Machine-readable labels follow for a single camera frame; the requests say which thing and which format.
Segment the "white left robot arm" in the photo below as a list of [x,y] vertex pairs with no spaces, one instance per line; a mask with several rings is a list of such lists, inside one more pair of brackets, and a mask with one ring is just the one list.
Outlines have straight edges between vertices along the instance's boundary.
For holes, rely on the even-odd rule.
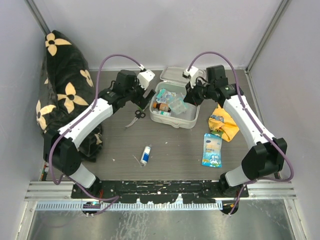
[[155,95],[151,89],[145,92],[155,74],[144,69],[139,73],[121,70],[109,88],[98,93],[98,98],[78,117],[58,130],[49,130],[44,135],[44,160],[71,178],[82,187],[88,198],[95,198],[102,188],[100,179],[82,163],[79,147],[86,137],[104,120],[111,117],[127,102],[144,109]]

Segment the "alcohol pads plastic bag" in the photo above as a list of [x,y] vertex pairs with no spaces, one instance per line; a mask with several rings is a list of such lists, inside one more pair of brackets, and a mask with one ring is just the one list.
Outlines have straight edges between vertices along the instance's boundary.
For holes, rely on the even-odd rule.
[[176,97],[168,106],[176,115],[179,115],[186,111],[185,103],[181,97]]

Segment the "white gauze packet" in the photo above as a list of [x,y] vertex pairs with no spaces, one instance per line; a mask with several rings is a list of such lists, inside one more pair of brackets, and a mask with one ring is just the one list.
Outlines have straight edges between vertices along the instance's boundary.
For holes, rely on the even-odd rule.
[[156,96],[156,102],[157,103],[167,103],[167,96],[166,95],[160,95],[160,94],[158,94],[157,96]]

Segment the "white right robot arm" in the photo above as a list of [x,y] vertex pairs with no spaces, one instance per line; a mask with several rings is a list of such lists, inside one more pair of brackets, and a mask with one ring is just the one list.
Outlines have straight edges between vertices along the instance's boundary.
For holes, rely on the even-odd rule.
[[234,120],[248,146],[248,153],[240,166],[223,173],[218,189],[225,197],[231,197],[237,187],[269,175],[280,172],[285,162],[287,143],[276,138],[268,131],[249,106],[243,91],[237,84],[230,84],[222,65],[206,69],[207,78],[192,66],[183,70],[182,77],[187,79],[184,102],[194,106],[203,100],[218,103]]

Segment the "grey medicine kit case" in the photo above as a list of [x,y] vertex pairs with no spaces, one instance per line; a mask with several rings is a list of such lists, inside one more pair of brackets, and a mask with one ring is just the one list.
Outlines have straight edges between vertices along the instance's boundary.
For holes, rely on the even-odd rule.
[[154,122],[174,128],[191,129],[195,126],[200,107],[184,102],[188,79],[183,77],[183,68],[167,67],[160,74],[149,111]]

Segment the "white bottle green label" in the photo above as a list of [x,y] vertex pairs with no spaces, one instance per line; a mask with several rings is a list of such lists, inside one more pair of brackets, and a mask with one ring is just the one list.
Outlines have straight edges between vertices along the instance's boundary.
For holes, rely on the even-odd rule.
[[154,113],[154,114],[157,114],[157,115],[161,115],[161,116],[167,116],[167,117],[170,117],[170,116],[171,116],[171,113],[170,113],[170,112],[161,111],[161,110],[159,110],[159,111],[154,110],[153,113]]

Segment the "medical tape roll packet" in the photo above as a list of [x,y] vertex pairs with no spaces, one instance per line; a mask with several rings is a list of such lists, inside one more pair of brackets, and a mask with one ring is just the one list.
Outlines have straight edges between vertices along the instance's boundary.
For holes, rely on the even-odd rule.
[[168,91],[164,88],[162,88],[159,93],[157,94],[155,101],[157,103],[164,103],[164,104],[169,104],[171,103],[176,97],[175,92]]

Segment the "brown medicine bottle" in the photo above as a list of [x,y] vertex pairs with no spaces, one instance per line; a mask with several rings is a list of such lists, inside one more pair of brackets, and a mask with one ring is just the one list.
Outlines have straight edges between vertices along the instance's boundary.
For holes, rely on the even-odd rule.
[[159,111],[168,112],[168,113],[171,112],[170,107],[169,107],[166,103],[157,103],[157,102],[154,102],[154,103],[152,104],[152,107],[153,107],[154,109],[159,110]]

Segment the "black handled scissors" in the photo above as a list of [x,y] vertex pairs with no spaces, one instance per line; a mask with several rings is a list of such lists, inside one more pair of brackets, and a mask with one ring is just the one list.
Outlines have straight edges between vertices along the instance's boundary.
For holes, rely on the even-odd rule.
[[143,119],[146,116],[146,114],[142,110],[136,110],[134,114],[135,114],[134,119],[124,127],[125,130],[131,127],[139,119]]

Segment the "green plasters plastic bag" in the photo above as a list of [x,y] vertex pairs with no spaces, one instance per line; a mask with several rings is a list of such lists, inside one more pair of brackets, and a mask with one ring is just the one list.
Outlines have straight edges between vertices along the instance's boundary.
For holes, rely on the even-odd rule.
[[181,93],[177,94],[174,100],[170,103],[170,108],[176,115],[185,113],[188,109],[188,106],[184,102],[184,95]]

